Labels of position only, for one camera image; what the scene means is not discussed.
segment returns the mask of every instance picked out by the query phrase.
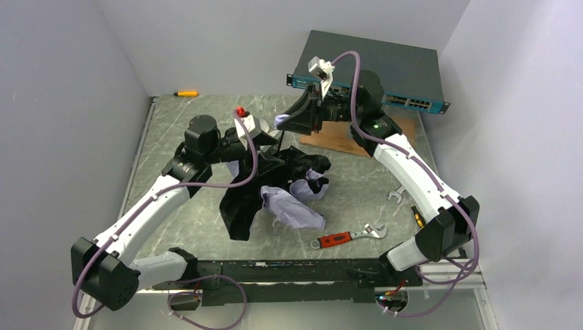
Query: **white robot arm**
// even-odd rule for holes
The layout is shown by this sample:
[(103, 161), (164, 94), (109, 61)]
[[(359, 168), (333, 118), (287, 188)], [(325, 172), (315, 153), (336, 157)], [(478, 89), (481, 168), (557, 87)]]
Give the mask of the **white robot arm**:
[[(308, 64), (308, 69), (321, 79), (322, 84), (325, 83), (327, 91), (332, 77), (331, 72), (324, 70), (325, 63), (329, 62), (315, 57)], [(321, 129), (323, 121), (351, 121), (353, 139), (371, 157), (387, 167), (411, 194), (428, 223), (414, 237), (379, 258), (391, 276), (399, 277), (400, 272), (427, 260), (439, 261), (468, 242), (472, 235), (464, 216), (467, 214), (475, 225), (479, 205), (472, 196), (460, 197), (457, 191), (437, 177), (409, 144), (400, 127), (382, 111), (384, 89), (378, 75), (361, 70), (355, 77), (358, 79), (357, 87), (353, 82), (348, 100), (324, 100), (324, 89), (320, 93), (316, 86), (309, 83), (298, 102), (284, 112), (287, 116), (277, 128), (310, 135), (312, 131)]]

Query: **table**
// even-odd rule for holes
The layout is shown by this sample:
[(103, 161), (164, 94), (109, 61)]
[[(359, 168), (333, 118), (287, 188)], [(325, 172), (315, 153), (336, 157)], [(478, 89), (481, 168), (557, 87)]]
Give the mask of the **table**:
[[(224, 132), (234, 126), (232, 110), (237, 106), (273, 123), (275, 115), (284, 112), (297, 98), (298, 95), (155, 98), (125, 211), (143, 196), (174, 156), (192, 117), (211, 115)], [(435, 170), (419, 113), (389, 106), (384, 106), (384, 110), (390, 116), (416, 121), (415, 149)], [(417, 225), (410, 209), (412, 199), (405, 193), (399, 205), (394, 199), (387, 200), (388, 192), (399, 188), (400, 183), (379, 162), (372, 158), (299, 145), (298, 140), (296, 134), (286, 132), (282, 149), (294, 145), (308, 154), (325, 155), (332, 163), (331, 170), (326, 174), (331, 182), (330, 189), (322, 200), (307, 202), (326, 219), (323, 231), (292, 229), (282, 223), (274, 223), (274, 216), (261, 210), (256, 215), (249, 241), (231, 241), (219, 213), (224, 190), (202, 188), (156, 230), (137, 257), (161, 254), (168, 248), (178, 246), (202, 260), (377, 258), (415, 233)], [(209, 182), (227, 183), (232, 180), (224, 164), (213, 165), (212, 171)], [(310, 247), (313, 239), (324, 234), (357, 230), (367, 222), (378, 221), (388, 228), (383, 239), (359, 239), (320, 250)]]

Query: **purple cable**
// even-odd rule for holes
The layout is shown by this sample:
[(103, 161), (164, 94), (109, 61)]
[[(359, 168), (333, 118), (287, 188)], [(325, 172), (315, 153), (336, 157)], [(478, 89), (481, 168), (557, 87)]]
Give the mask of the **purple cable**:
[[(472, 262), (472, 260), (468, 260), (467, 263), (465, 263), (465, 266), (467, 266), (471, 262)], [(461, 277), (460, 276), (461, 276), (461, 273), (462, 272), (463, 272), (463, 270), (461, 270), (457, 274), (457, 277), (456, 278), (460, 278), (460, 280), (458, 280), (458, 281), (461, 281)], [(452, 283), (452, 286), (445, 292), (445, 294), (443, 295), (443, 297), (441, 297), (441, 300), (439, 300), (437, 302), (437, 304), (435, 304), (433, 307), (429, 308), (426, 311), (423, 311), (421, 313), (414, 313), (414, 314), (397, 313), (396, 311), (391, 311), (390, 309), (387, 309), (386, 311), (389, 312), (389, 313), (391, 313), (391, 314), (393, 314), (394, 316), (401, 316), (401, 317), (404, 317), (404, 318), (419, 318), (419, 317), (422, 317), (422, 316), (427, 316), (427, 315), (433, 313), (434, 311), (436, 311), (438, 308), (440, 308), (443, 305), (443, 303), (448, 299), (448, 297), (454, 291), (454, 288), (455, 288), (456, 284), (458, 283), (458, 281), (453, 282)], [(383, 310), (383, 312), (385, 312), (384, 307), (379, 304), (379, 301), (378, 300), (377, 300), (377, 305), (379, 307), (381, 307), (381, 309)]]
[[(257, 167), (258, 167), (257, 150), (255, 150), (255, 144), (253, 143), (253, 139), (252, 139), (251, 135), (249, 134), (247, 127), (245, 127), (243, 121), (237, 115), (236, 110), (233, 111), (233, 116), (234, 116), (235, 120), (243, 128), (243, 132), (245, 132), (245, 137), (247, 138), (247, 142), (249, 143), (249, 150), (251, 150), (251, 158), (253, 159), (253, 167), (251, 169), (251, 173), (249, 174), (249, 176), (246, 179), (244, 179), (243, 181), (236, 182), (234, 184), (207, 184), (204, 182), (188, 182), (188, 183), (175, 184), (173, 186), (169, 186), (169, 187), (166, 187), (164, 189), (161, 189), (159, 192), (155, 193), (156, 196), (163, 195), (172, 189), (182, 188), (182, 187), (235, 188), (235, 187), (240, 187), (244, 184), (248, 184), (253, 179), (255, 174), (257, 174)], [(118, 228), (118, 230), (115, 231), (114, 235), (120, 236), (122, 234), (122, 232), (124, 230), (126, 230), (126, 228), (135, 220), (135, 218), (137, 218), (138, 215), (140, 213), (142, 213), (153, 201), (154, 201), (154, 198), (152, 198), (152, 196), (150, 196), (150, 198), (148, 198), (142, 205), (140, 205), (140, 207), (137, 208), (137, 210), (128, 217), (126, 222), (124, 222)], [(73, 314), (75, 314), (75, 316), (78, 318), (90, 318), (103, 308), (103, 305), (100, 305), (99, 307), (96, 307), (95, 309), (93, 309), (93, 311), (90, 311), (87, 314), (83, 314), (83, 313), (81, 313), (81, 311), (79, 311), (78, 299), (79, 299), (79, 292), (81, 291), (81, 283), (83, 283), (83, 281), (85, 280), (87, 272), (89, 272), (89, 269), (91, 268), (91, 266), (93, 266), (93, 264), (95, 263), (97, 258), (112, 243), (113, 243), (113, 239), (111, 237), (109, 237), (109, 239), (107, 239), (107, 241), (105, 241), (105, 243), (99, 248), (99, 250), (97, 250), (97, 252), (89, 259), (89, 262), (86, 264), (85, 268), (83, 268), (83, 271), (81, 271), (81, 274), (79, 275), (79, 279), (77, 279), (77, 282), (75, 284), (75, 289), (73, 290), (73, 299), (71, 301), (71, 308), (73, 309)]]
[[(352, 89), (351, 89), (351, 95), (350, 95), (350, 117), (351, 117), (351, 122), (352, 122), (352, 126), (354, 127), (354, 129), (357, 131), (358, 135), (360, 135), (361, 137), (373, 141), (373, 142), (377, 142), (380, 144), (384, 144), (387, 146), (390, 146), (394, 149), (397, 149), (398, 151), (402, 152), (405, 156), (409, 156), (410, 153), (394, 144), (391, 143), (389, 141), (386, 140), (382, 140), (379, 139), (378, 137), (374, 137), (372, 135), (366, 134), (365, 132), (363, 132), (363, 130), (360, 129), (360, 127), (356, 124), (356, 91), (357, 91), (357, 86), (358, 86), (358, 79), (360, 77), (360, 55), (353, 51), (353, 50), (349, 50), (347, 52), (342, 53), (341, 55), (339, 55), (337, 58), (335, 58), (332, 61), (332, 65), (336, 65), (336, 63), (340, 60), (342, 60), (343, 58), (352, 55), (354, 57), (355, 60), (355, 67), (354, 67), (354, 77), (353, 77), (353, 82), (352, 82)], [(419, 165), (423, 171), (425, 173), (427, 173), (427, 175), (429, 176), (429, 178), (431, 178), (431, 181), (433, 181), (433, 183), (435, 184), (435, 186), (437, 187), (437, 190), (439, 192), (443, 192), (443, 187), (441, 186), (439, 180), (435, 177), (435, 175), (433, 175), (433, 173), (431, 172), (431, 170), (417, 157), (413, 156), (411, 157), (411, 159), (417, 163), (417, 165)], [(451, 198), (451, 196), (446, 195), (445, 199), (447, 199), (453, 206), (454, 208), (461, 214), (461, 216), (464, 218), (465, 222), (467, 222), (467, 226), (470, 228), (470, 232), (472, 233), (472, 238), (474, 240), (474, 258), (470, 259), (465, 266), (460, 267), (461, 271), (459, 273), (459, 275), (454, 279), (454, 280), (447, 280), (447, 281), (443, 281), (443, 282), (437, 282), (434, 280), (430, 280), (429, 278), (426, 278), (423, 274), (421, 274), (418, 270), (417, 270), (417, 274), (424, 279), (425, 281), (428, 281), (429, 283), (432, 284), (452, 284), (452, 287), (450, 288), (450, 290), (453, 290), (453, 287), (455, 286), (456, 283), (458, 283), (459, 281), (463, 280), (464, 278), (467, 278), (469, 275), (472, 274), (472, 272), (474, 272), (474, 270), (478, 267), (478, 260), (480, 258), (480, 247), (478, 244), (478, 233), (476, 231), (476, 226), (474, 225), (474, 223), (472, 222), (472, 220), (470, 219), (470, 216), (453, 200), (453, 198)], [(452, 263), (453, 265), (456, 265), (457, 267), (461, 266), (459, 263)], [(433, 312), (435, 309), (437, 308), (432, 308), (429, 309), (430, 312)]]
[(235, 320), (235, 322), (233, 322), (230, 326), (228, 327), (224, 327), (224, 328), (209, 328), (209, 327), (205, 327), (202, 324), (198, 324), (195, 321), (191, 320), (190, 318), (184, 317), (180, 314), (178, 314), (176, 311), (174, 311), (172, 309), (171, 306), (171, 302), (172, 299), (174, 299), (177, 296), (185, 296), (185, 295), (191, 295), (193, 294), (190, 291), (182, 291), (182, 292), (177, 292), (176, 294), (173, 294), (172, 296), (170, 296), (168, 298), (168, 309), (170, 309), (170, 312), (172, 313), (172, 315), (176, 316), (177, 318), (179, 318), (180, 320), (186, 321), (192, 325), (194, 325), (195, 327), (199, 327), (200, 329), (204, 329), (204, 330), (228, 330), (228, 329), (232, 329), (233, 327), (237, 326), (241, 320), (243, 319), (243, 315), (245, 315), (245, 311), (247, 310), (247, 295), (245, 294), (245, 290), (243, 290), (243, 287), (238, 284), (234, 279), (230, 278), (229, 276), (224, 276), (224, 275), (208, 275), (208, 276), (202, 276), (199, 278), (195, 278), (192, 280), (176, 280), (174, 281), (174, 283), (177, 284), (186, 284), (186, 283), (192, 283), (192, 282), (198, 282), (198, 281), (202, 281), (202, 280), (206, 280), (207, 278), (224, 278), (227, 281), (230, 281), (231, 283), (235, 284), (239, 290), (241, 291), (241, 295), (243, 296), (243, 310), (241, 311), (241, 315), (239, 315), (239, 318), (237, 318)]

